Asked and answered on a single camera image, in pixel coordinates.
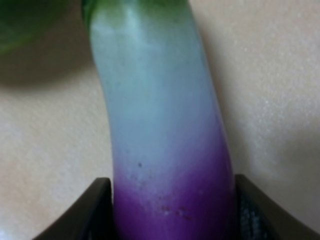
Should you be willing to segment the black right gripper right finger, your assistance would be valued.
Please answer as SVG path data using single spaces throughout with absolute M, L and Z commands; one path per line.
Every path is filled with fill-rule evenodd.
M 318 240 L 320 234 L 275 203 L 245 175 L 235 176 L 238 240 Z

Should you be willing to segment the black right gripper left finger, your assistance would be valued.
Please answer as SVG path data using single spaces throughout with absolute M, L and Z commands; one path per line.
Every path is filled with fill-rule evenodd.
M 36 240 L 115 240 L 112 185 L 96 178 L 74 204 Z

